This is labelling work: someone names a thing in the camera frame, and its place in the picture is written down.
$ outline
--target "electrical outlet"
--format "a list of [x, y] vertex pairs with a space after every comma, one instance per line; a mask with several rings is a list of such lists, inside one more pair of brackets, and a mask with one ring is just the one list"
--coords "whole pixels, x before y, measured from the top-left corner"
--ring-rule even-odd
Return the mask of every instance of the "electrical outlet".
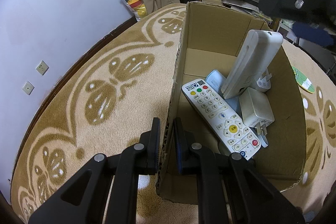
[[33, 89], [34, 89], [34, 86], [27, 81], [22, 89], [25, 93], [30, 95], [32, 93]]
[[48, 65], [43, 60], [36, 68], [36, 70], [42, 75], [44, 75], [48, 69], [49, 69]]

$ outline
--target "white wall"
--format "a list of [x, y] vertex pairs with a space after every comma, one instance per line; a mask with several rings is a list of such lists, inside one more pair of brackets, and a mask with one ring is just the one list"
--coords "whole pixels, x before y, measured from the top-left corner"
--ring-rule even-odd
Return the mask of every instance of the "white wall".
[[[9, 201], [22, 138], [43, 99], [69, 68], [132, 16], [121, 0], [0, 0], [0, 190]], [[44, 76], [36, 66], [50, 67]], [[22, 91], [28, 80], [35, 89]]]

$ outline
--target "remote control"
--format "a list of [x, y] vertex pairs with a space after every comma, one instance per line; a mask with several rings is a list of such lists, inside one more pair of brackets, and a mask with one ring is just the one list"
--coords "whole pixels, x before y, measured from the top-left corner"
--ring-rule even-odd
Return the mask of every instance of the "remote control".
[[183, 85], [182, 92], [231, 153], [249, 160], [260, 149], [257, 136], [204, 80]]

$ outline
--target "white charger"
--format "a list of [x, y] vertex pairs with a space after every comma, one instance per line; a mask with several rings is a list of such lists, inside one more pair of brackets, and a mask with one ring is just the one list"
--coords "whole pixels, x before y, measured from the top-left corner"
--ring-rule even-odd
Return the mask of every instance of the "white charger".
[[239, 97], [243, 122], [249, 127], [269, 126], [274, 115], [266, 94], [248, 87]]

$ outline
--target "rug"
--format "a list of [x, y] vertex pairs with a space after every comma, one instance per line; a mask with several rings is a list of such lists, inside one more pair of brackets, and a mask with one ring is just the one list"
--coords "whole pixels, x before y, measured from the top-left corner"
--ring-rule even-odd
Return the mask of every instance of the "rug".
[[[18, 159], [11, 187], [25, 222], [97, 153], [121, 153], [161, 120], [161, 142], [173, 87], [185, 5], [141, 20], [92, 57], [43, 112]], [[197, 206], [155, 193], [155, 177], [140, 176], [137, 223], [196, 223]]]
[[[14, 211], [25, 222], [93, 155], [121, 153], [161, 120], [161, 142], [185, 5], [168, 5], [141, 20], [93, 56], [43, 112], [20, 154], [11, 185]], [[303, 212], [318, 210], [336, 179], [336, 88], [304, 52], [283, 48], [316, 87], [300, 90], [307, 121], [307, 164], [284, 195]], [[198, 223], [196, 205], [155, 193], [155, 176], [140, 176], [137, 223]]]

